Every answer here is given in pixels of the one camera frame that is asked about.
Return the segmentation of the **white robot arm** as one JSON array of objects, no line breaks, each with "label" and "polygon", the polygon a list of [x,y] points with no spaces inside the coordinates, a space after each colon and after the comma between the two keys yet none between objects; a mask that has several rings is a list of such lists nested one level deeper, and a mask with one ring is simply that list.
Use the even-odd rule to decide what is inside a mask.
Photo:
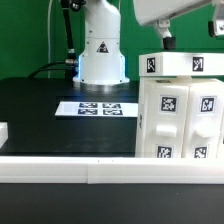
[{"label": "white robot arm", "polygon": [[[112,87],[129,82],[125,58],[120,52],[119,10],[107,0],[60,0],[63,9],[68,61],[74,65],[72,80],[86,87]],[[224,75],[224,54],[186,53],[175,50],[169,32],[170,20],[211,4],[214,16],[208,22],[209,34],[224,36],[224,0],[133,0],[135,18],[141,26],[153,26],[162,39],[163,50],[139,57],[139,75],[218,76]],[[69,12],[85,10],[85,49],[74,50]]]}]

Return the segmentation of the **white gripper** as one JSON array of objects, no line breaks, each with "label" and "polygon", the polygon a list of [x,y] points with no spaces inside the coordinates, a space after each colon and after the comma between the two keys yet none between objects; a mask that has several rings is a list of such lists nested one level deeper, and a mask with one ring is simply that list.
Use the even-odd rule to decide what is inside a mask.
[{"label": "white gripper", "polygon": [[[133,0],[134,13],[141,26],[154,23],[164,50],[176,48],[176,38],[169,31],[171,18],[211,4],[213,0]],[[213,19],[208,22],[210,37],[224,36],[224,3],[215,5]]]}]

